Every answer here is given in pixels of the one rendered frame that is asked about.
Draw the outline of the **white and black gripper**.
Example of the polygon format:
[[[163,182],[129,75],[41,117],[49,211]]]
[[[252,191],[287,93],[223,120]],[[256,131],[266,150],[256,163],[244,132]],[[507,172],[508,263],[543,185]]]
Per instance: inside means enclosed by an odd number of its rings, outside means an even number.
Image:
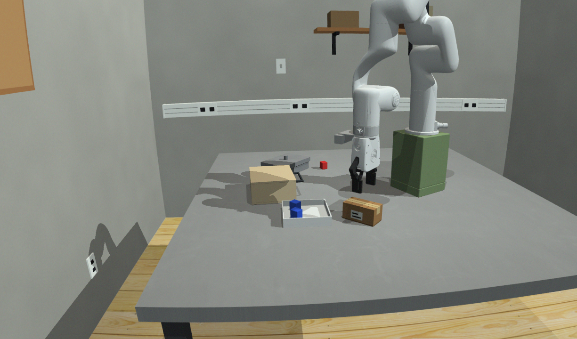
[[[363,172],[366,172],[366,184],[376,185],[376,172],[379,164],[379,135],[375,137],[360,137],[354,135],[351,149],[351,166],[349,168],[352,179],[351,191],[358,194],[362,193],[361,179]],[[359,176],[357,172],[360,172]]]

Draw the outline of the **blue block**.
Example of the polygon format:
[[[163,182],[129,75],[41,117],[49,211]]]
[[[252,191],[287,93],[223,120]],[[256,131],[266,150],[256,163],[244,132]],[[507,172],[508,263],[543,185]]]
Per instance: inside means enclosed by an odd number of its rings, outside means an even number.
[[[298,201],[298,200],[295,200],[295,199],[292,200],[292,201],[290,201],[290,210],[291,210],[292,208],[295,208],[295,207],[301,209],[301,201]]]
[[[290,217],[291,218],[301,218],[302,217],[302,210],[300,208],[292,208],[290,210]]]

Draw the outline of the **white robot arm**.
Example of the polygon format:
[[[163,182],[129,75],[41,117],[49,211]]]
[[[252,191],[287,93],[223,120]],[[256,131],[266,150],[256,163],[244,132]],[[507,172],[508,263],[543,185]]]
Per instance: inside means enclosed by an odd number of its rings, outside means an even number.
[[[397,52],[399,24],[404,25],[407,40],[418,45],[409,54],[410,116],[405,132],[430,136],[437,135],[439,128],[448,128],[448,124],[435,120],[437,83],[432,73],[456,71],[459,56],[452,22],[445,16],[429,16],[429,1],[373,0],[368,51],[353,76],[353,129],[336,134],[335,144],[353,141],[354,135],[379,135],[380,111],[389,112],[399,105],[400,95],[395,88],[366,85],[372,67]]]

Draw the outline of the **brown cardboard box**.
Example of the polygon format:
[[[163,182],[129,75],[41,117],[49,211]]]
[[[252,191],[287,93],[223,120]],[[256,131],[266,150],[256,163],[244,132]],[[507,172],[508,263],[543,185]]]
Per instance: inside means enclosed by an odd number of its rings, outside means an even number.
[[[375,226],[382,220],[382,206],[378,202],[351,197],[343,202],[342,217],[363,225]]]

